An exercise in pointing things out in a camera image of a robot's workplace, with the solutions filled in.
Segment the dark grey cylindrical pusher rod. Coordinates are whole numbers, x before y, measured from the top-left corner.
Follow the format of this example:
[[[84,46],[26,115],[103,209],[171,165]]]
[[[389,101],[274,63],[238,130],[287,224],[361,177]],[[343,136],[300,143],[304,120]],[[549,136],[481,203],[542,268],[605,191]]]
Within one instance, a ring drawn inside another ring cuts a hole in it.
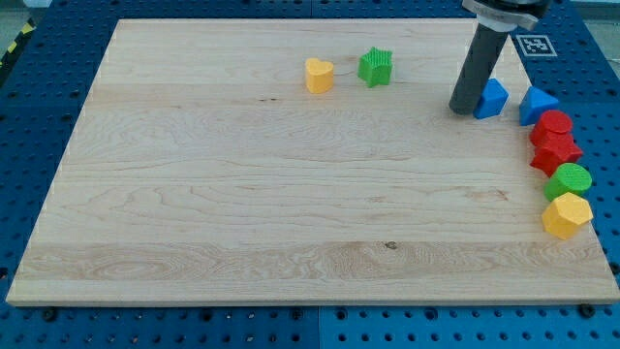
[[[508,32],[477,25],[449,100],[449,108],[453,112],[465,115],[475,110],[508,35]]]

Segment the grey robot end flange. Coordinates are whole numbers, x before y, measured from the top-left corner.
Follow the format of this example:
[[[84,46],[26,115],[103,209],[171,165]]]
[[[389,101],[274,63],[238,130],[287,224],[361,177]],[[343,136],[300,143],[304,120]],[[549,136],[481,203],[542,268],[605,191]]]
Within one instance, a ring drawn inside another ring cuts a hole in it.
[[[463,9],[474,14],[479,24],[496,32],[517,27],[532,31],[544,17],[551,0],[462,0]]]

